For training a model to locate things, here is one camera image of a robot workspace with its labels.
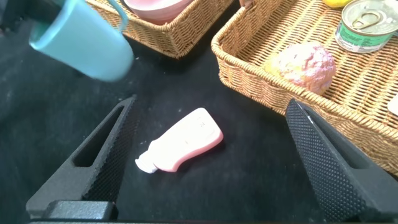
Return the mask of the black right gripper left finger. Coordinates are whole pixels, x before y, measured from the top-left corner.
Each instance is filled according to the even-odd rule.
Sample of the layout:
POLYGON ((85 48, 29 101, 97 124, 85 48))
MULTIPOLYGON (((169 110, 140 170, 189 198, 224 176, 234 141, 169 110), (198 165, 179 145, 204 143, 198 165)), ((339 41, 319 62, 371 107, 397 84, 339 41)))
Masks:
POLYGON ((137 97, 118 103, 27 201, 27 213, 44 217, 61 201, 117 201, 138 123, 137 97))

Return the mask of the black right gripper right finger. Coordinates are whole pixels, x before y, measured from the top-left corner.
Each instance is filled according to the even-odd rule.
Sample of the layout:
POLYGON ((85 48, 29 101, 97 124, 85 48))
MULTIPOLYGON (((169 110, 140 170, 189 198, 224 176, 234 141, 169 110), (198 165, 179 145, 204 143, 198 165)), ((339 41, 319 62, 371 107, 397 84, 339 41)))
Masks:
POLYGON ((304 103, 285 118, 327 221, 397 221, 397 178, 304 103))

